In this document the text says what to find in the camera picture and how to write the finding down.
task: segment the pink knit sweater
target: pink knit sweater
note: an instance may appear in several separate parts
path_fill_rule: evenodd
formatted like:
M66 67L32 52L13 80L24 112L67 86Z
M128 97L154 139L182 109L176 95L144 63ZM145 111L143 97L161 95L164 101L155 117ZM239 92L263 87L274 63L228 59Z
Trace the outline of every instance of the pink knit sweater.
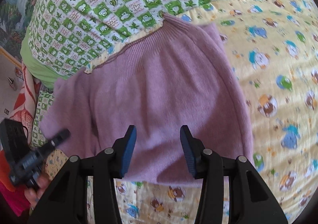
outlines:
M245 99L214 24L199 27L165 15L162 28L93 73L80 70L59 79L54 95L40 128L45 137L70 130L61 145L67 156L94 156L123 137L130 124L137 127L127 180L198 184L183 155L183 124L206 148L252 162Z

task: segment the metal screw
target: metal screw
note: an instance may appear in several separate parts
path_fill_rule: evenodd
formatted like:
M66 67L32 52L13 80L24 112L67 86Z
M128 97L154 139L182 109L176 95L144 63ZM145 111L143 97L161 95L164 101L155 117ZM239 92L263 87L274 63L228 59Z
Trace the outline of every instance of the metal screw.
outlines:
M204 150L203 150L203 153L204 153L205 155L211 155L211 154L212 154L212 150L211 150L211 149L204 149Z
M239 160L240 162L245 163L245 162L247 161L247 158L244 157L244 156L239 156L239 157L238 157L238 160Z
M70 157L70 161L73 162L73 163L78 161L78 159L79 159L78 156L71 156Z
M104 152L106 154L112 154L114 152L114 149L113 148L107 148L107 149L104 150Z

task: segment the black gripper frame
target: black gripper frame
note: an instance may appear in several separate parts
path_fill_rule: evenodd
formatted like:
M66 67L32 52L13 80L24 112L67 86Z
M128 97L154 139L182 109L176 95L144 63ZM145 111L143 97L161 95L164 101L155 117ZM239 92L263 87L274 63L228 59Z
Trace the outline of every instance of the black gripper frame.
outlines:
M195 224L221 224L224 176L229 177L229 224L287 224L287 219L271 190L246 157L221 157L205 151L203 143L192 137L187 125L180 139L189 172L203 179Z
M45 190L28 224L87 224L88 176L94 177L95 222L122 224L113 179L124 177L135 143L136 127L130 125L113 144L113 152L108 148L95 157L70 157Z

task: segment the painting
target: painting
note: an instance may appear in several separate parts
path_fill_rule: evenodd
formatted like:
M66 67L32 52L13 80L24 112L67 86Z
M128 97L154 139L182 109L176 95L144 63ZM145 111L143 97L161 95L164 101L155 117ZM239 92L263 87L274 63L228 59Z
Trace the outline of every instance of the painting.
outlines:
M37 0L3 0L0 3L0 46L21 62L21 42Z

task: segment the sweater sleeve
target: sweater sleeve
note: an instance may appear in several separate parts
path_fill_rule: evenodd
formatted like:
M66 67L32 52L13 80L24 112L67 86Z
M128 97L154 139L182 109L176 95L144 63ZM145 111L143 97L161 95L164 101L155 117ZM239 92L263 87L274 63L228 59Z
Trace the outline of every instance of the sweater sleeve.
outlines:
M43 135L50 139L62 129L68 129L71 136L59 147L68 157L74 151L81 158L97 154L99 143L92 132L88 75L80 70L67 81L58 79L54 85L54 96L53 105L39 125Z
M219 50L224 52L222 40L215 23L210 23L208 25L199 25L198 27L200 27L204 32L206 32L209 35L209 37L214 41L215 46Z

